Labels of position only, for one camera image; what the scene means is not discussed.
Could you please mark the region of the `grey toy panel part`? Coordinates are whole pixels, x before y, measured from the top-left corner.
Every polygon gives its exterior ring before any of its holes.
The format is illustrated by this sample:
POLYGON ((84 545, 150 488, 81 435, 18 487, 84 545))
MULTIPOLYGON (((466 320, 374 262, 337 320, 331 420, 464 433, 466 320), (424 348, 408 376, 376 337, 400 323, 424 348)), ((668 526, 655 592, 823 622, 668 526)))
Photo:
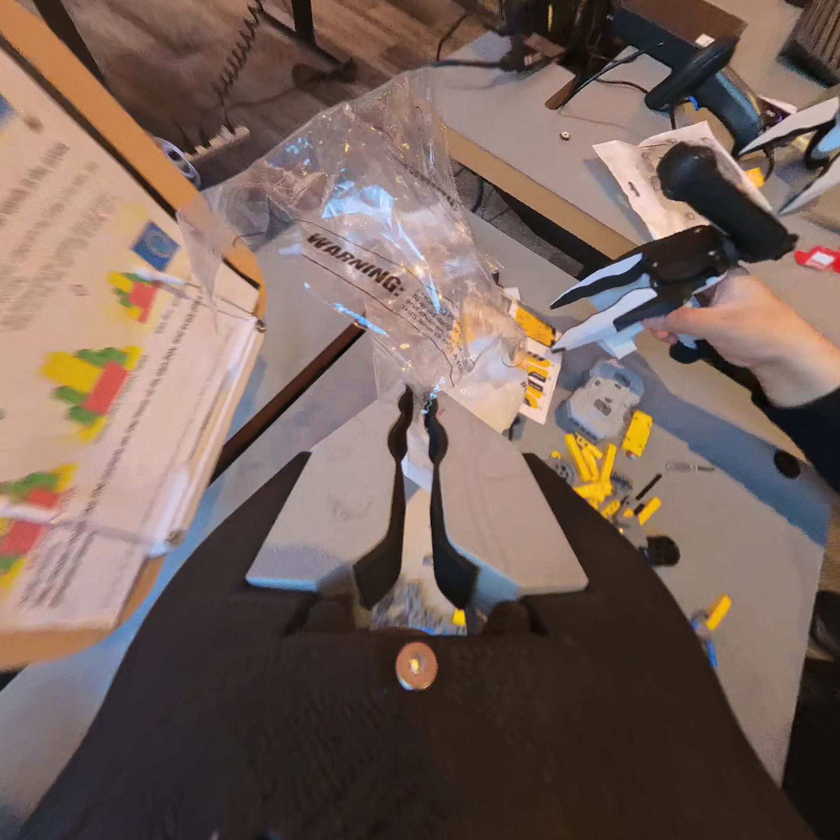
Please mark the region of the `grey toy panel part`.
POLYGON ((560 403, 558 425, 594 444, 615 441, 644 396, 641 375, 615 360, 599 360, 583 384, 560 403))

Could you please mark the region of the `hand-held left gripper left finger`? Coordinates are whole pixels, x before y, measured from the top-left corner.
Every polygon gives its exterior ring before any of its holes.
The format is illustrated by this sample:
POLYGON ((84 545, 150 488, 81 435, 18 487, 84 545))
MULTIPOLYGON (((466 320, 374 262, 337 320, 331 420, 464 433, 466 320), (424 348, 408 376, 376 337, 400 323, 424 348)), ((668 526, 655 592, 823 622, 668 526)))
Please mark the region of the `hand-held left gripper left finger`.
POLYGON ((302 454, 302 469, 250 566, 250 585, 354 592, 372 609, 402 569, 409 386, 368 405, 302 454))

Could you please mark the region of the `grey office table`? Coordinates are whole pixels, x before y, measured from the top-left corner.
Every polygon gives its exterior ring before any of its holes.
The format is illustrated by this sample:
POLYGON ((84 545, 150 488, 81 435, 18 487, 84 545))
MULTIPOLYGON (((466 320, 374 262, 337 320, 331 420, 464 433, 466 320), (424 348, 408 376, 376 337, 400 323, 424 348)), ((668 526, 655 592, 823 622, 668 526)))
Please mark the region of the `grey office table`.
MULTIPOLYGON (((816 84, 783 69, 775 53, 782 29, 748 24, 735 58, 736 71, 759 93, 805 104, 816 84)), ((492 185, 532 207, 604 256, 615 258, 650 239, 640 217, 594 152, 597 144, 619 140, 637 145, 669 129, 665 115, 648 111, 642 94, 628 87, 592 83, 568 106, 548 110, 544 103, 571 74, 548 66, 514 79, 489 69, 438 68, 434 78, 438 110, 452 155, 492 185), (559 134, 570 133, 562 142, 559 134)), ((798 234, 801 248, 838 248, 838 218, 831 213, 838 189, 813 210, 783 221, 798 234)))

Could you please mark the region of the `printed clear plastic bag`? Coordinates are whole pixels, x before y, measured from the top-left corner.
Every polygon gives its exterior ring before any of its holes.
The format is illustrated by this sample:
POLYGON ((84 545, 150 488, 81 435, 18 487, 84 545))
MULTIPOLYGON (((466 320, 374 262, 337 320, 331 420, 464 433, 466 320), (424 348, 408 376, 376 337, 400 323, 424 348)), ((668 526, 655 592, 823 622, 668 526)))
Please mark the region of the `printed clear plastic bag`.
POLYGON ((491 426, 516 416, 527 341, 456 191, 434 69, 322 111, 177 212, 198 282, 247 247, 266 285, 280 265, 364 329, 379 393, 449 393, 491 426))

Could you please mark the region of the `person's right hand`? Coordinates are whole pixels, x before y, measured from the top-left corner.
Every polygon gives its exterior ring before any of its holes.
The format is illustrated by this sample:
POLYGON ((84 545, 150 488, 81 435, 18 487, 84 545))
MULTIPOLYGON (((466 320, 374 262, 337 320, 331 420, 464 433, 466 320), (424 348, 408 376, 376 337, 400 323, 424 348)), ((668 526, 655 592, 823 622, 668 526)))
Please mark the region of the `person's right hand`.
POLYGON ((659 340, 689 335, 709 342, 780 408, 812 403, 839 385, 838 348, 750 275, 720 280, 705 307, 678 308, 643 324, 659 340))

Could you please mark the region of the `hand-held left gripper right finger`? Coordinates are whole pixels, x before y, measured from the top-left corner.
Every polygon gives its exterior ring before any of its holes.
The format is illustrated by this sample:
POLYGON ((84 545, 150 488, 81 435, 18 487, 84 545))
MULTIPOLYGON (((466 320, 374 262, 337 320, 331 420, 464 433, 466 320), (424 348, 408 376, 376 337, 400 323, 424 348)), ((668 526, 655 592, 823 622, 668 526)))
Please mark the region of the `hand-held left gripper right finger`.
POLYGON ((425 415, 434 578, 456 608, 491 610, 589 581, 522 452, 443 393, 425 415))

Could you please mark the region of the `yellow sticker sheet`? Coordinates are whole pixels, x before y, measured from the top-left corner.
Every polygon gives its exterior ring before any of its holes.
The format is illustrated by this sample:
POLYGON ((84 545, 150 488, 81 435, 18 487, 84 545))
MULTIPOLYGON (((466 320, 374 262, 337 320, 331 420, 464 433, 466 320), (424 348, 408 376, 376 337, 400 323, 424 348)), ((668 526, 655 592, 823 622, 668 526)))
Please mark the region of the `yellow sticker sheet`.
POLYGON ((546 321, 525 309, 520 301, 509 299, 508 302, 510 315, 526 337, 526 354, 521 364, 526 384, 519 414, 544 425, 560 377, 561 355, 552 350, 559 334, 546 321))

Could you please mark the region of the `white black wedge plate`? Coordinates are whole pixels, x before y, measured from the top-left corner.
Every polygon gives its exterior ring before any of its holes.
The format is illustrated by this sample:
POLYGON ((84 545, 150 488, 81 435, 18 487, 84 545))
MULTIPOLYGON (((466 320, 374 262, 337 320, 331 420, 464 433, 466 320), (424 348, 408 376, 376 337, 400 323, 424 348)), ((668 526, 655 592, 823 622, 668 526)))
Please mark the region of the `white black wedge plate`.
POLYGON ((792 196, 778 211, 779 216, 791 214, 813 203, 821 195, 839 185, 839 157, 804 190, 792 196))
POLYGON ((736 153, 736 157, 740 158, 755 151, 787 144, 791 140, 824 127, 830 128, 836 122, 838 111, 839 98, 833 96, 808 108, 793 112, 748 142, 736 153))

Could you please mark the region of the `grey desk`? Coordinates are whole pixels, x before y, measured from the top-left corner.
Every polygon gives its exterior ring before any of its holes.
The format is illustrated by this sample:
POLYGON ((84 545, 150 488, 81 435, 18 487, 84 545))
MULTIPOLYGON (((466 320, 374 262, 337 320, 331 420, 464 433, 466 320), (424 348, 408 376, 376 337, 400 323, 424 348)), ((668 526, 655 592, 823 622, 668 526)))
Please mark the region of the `grey desk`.
MULTIPOLYGON (((807 467, 782 477, 777 448, 794 450, 739 385, 708 364, 673 362, 647 335, 625 364, 645 380, 654 433, 627 474, 654 474, 663 502, 648 526, 674 539, 662 575, 692 615, 717 595, 733 608, 715 632, 718 674, 745 735, 782 782, 833 493, 807 467)), ((360 338, 209 487, 183 545, 151 593, 90 649, 26 668, 2 689, 2 836, 48 790, 84 738, 154 602, 205 537, 298 452, 375 399, 372 343, 360 338)))

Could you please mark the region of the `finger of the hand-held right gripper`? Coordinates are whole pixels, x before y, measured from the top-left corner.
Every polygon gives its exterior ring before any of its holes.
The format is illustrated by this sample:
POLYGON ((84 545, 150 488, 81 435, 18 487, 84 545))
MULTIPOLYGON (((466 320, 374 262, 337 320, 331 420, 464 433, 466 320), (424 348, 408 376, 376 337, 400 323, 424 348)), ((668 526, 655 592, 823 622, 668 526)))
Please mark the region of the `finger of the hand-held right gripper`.
POLYGON ((569 352, 596 343, 613 358, 625 358, 637 351, 636 336, 644 330, 642 318, 618 328, 615 321, 656 299, 654 291, 629 291, 607 308, 563 332, 553 344, 553 352, 569 352))
POLYGON ((657 292, 651 286, 649 259, 633 253, 598 269, 550 303, 556 310, 588 300, 599 310, 633 310, 655 301, 657 292))

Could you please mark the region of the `black barcode scanner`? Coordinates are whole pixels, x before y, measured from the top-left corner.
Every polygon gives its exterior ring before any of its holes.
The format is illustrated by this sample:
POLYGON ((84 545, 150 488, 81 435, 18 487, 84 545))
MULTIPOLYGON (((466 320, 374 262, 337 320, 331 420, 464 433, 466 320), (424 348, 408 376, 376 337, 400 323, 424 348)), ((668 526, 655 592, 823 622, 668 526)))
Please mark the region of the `black barcode scanner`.
POLYGON ((717 118, 740 151, 764 131, 764 118, 758 96, 728 68, 736 46, 733 38, 724 38, 695 49, 687 62, 645 94, 645 107, 666 112, 693 98, 717 118))

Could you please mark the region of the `white printed paper sheet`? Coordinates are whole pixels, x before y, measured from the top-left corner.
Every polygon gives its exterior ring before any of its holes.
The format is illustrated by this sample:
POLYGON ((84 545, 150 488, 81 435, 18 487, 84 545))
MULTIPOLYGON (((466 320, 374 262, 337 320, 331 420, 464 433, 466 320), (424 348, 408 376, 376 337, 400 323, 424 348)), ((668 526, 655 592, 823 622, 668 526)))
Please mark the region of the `white printed paper sheet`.
POLYGON ((657 165, 677 143, 708 148, 727 182, 764 211, 773 211, 769 201, 719 142, 706 121, 656 134, 638 145, 619 140, 595 145, 594 152, 613 175, 629 206, 642 219, 652 238, 664 238, 700 224, 709 224, 707 218, 686 203, 669 200, 663 194, 657 165))

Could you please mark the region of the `wooden sheet holder board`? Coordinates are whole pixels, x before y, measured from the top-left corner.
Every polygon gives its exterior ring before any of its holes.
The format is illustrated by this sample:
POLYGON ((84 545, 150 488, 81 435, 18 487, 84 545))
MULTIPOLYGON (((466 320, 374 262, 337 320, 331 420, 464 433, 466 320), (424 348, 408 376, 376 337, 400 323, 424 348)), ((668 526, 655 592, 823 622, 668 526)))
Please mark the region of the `wooden sheet holder board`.
MULTIPOLYGON (((22 67, 46 91, 57 97, 58 103, 70 116, 80 121, 89 134, 123 165, 147 193, 167 212, 175 212, 198 195, 195 187, 175 173, 173 164, 166 163, 163 153, 156 149, 150 135, 122 108, 112 94, 85 68, 73 52, 43 23, 16 2, 1 1, 2 50, 10 58, 20 60, 22 67)), ((237 245, 227 253, 228 267, 257 291, 254 314, 263 316, 266 309, 264 279, 256 258, 246 246, 237 245)), ((167 543, 163 554, 148 558, 133 585, 113 628, 79 627, 70 629, 34 629, 32 631, 2 631, 1 670, 6 674, 51 659, 63 658, 98 644, 117 627, 125 624, 137 612, 152 592, 165 555, 183 541, 192 525, 198 504, 211 483, 211 473, 226 455, 225 435, 230 431, 235 408, 245 391, 247 380, 254 370, 257 353, 262 344, 245 357, 241 372, 228 387, 225 402, 215 409, 211 427, 213 435, 207 439, 208 465, 201 468, 198 488, 187 497, 186 520, 175 532, 176 542, 167 543)))

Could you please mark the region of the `pile of mixed toy bricks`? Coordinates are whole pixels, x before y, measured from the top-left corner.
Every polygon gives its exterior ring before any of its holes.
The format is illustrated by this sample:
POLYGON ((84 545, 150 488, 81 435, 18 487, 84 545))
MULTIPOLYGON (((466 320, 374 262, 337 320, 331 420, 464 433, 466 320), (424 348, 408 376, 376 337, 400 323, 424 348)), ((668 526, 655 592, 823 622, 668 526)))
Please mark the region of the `pile of mixed toy bricks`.
POLYGON ((635 412, 621 447, 614 443, 594 444, 582 434, 563 434, 561 448, 549 456, 549 465, 600 516, 629 541, 656 570, 672 568, 681 558, 675 540, 644 530, 661 508, 662 500, 652 493, 661 474, 656 474, 636 495, 629 479, 616 472, 619 454, 641 455, 648 443, 653 420, 635 412))

